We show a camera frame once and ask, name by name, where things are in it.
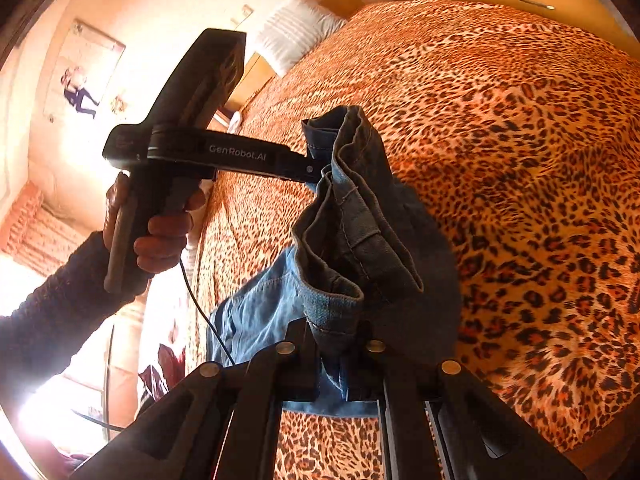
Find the left forearm dark sleeve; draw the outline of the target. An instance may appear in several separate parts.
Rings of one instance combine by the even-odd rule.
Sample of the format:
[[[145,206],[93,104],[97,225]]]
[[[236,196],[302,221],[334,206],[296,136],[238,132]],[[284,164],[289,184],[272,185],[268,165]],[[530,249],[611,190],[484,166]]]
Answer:
[[[100,325],[146,289],[110,294],[103,287],[110,254],[92,233],[67,262],[1,319],[1,406],[21,405],[61,374]]]

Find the person's left hand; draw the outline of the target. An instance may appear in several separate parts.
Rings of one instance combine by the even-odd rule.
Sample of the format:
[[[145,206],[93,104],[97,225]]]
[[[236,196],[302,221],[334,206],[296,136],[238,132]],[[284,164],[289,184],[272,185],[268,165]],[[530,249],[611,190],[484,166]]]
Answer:
[[[111,250],[116,218],[126,203],[130,179],[120,172],[105,194],[105,217],[102,230],[103,244]],[[149,274],[165,272],[179,263],[188,235],[194,228],[192,212],[205,205],[205,194],[197,188],[178,212],[158,214],[150,219],[148,232],[134,242],[137,266]]]

